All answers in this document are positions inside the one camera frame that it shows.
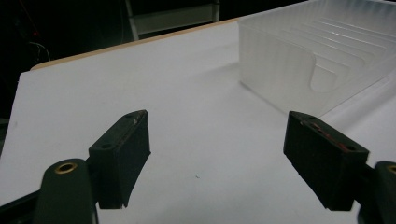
white table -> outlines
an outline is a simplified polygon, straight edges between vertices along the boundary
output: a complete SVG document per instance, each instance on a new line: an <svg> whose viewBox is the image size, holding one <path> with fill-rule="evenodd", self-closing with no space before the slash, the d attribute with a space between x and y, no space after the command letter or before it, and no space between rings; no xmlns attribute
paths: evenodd
<svg viewBox="0 0 396 224"><path fill-rule="evenodd" d="M396 161L396 74L322 119ZM21 75L0 160L0 204L39 189L44 171L147 109L152 154L122 210L101 223L356 223L325 210L283 155L287 115L238 78L236 22Z"/></svg>

screw hole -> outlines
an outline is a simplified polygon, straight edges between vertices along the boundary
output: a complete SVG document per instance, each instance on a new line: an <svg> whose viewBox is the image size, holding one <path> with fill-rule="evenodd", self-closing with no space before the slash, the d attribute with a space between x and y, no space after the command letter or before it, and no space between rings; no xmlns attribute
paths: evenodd
<svg viewBox="0 0 396 224"><path fill-rule="evenodd" d="M396 165L390 165L390 166L388 166L388 169L389 169L392 173L394 173L394 174L396 175Z"/></svg>
<svg viewBox="0 0 396 224"><path fill-rule="evenodd" d="M58 175L64 175L67 173L70 173L74 170L76 170L77 165L73 162L67 162L64 164L59 165L58 167L56 167L55 169L55 173Z"/></svg>
<svg viewBox="0 0 396 224"><path fill-rule="evenodd" d="M111 144L109 144L109 143L103 144L103 145L101 146L101 148L110 148L110 147L111 147Z"/></svg>

clear plastic container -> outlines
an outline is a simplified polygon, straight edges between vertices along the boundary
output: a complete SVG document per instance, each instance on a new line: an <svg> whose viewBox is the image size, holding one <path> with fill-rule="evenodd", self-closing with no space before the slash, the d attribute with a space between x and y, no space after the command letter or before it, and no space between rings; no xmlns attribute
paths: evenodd
<svg viewBox="0 0 396 224"><path fill-rule="evenodd" d="M321 116L396 67L396 4L315 0L239 22L242 82L285 112Z"/></svg>

